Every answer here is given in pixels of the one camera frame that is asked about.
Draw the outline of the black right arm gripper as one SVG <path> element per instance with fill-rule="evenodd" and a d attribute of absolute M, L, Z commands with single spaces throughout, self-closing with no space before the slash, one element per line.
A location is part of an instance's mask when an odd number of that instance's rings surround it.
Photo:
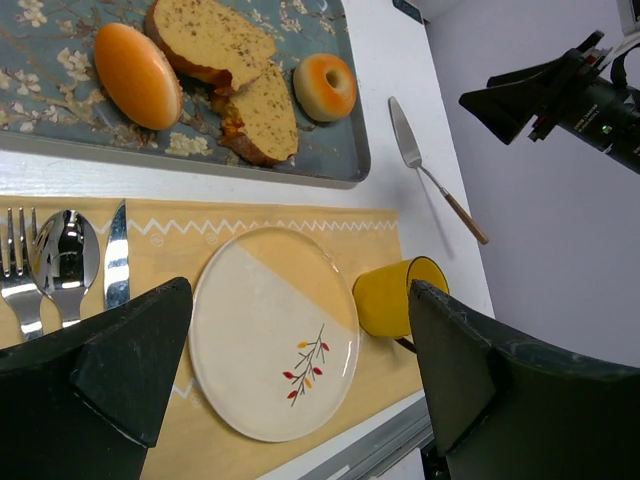
<path fill-rule="evenodd" d="M 509 145 L 533 121 L 529 139 L 541 141 L 560 127 L 616 162 L 639 171 L 639 89 L 629 84 L 625 61 L 639 35 L 599 49 L 591 34 L 561 57 L 489 78 L 459 104 Z"/>

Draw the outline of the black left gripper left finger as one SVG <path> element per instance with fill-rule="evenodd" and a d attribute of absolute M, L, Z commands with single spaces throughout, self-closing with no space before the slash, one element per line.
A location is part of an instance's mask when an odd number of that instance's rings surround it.
<path fill-rule="evenodd" d="M 4 479 L 137 479 L 157 444 L 193 307 L 176 277 L 1 351 Z"/>

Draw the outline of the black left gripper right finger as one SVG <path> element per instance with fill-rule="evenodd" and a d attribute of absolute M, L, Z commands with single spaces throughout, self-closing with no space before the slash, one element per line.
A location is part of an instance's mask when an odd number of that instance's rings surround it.
<path fill-rule="evenodd" d="M 635 479 L 639 371 L 543 342 L 414 281 L 409 320 L 454 479 Z"/>

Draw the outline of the metal spatula wooden handle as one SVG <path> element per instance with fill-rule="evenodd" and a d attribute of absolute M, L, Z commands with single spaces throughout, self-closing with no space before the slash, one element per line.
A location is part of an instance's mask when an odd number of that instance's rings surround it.
<path fill-rule="evenodd" d="M 409 121 L 398 100 L 391 96 L 388 99 L 388 108 L 396 142 L 405 165 L 411 169 L 423 172 L 439 190 L 458 218 L 481 244 L 487 245 L 489 237 L 472 219 L 471 215 L 462 207 L 454 196 L 437 180 L 437 178 L 423 165 L 423 159 L 418 142 L 414 136 Z"/>

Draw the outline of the small bread slice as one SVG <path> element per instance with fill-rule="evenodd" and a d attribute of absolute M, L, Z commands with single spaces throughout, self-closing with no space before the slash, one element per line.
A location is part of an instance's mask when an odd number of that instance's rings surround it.
<path fill-rule="evenodd" d="M 211 95 L 221 117 L 218 144 L 256 166 L 273 166 L 298 153 L 297 122 L 289 89 L 278 65 L 228 97 Z"/>

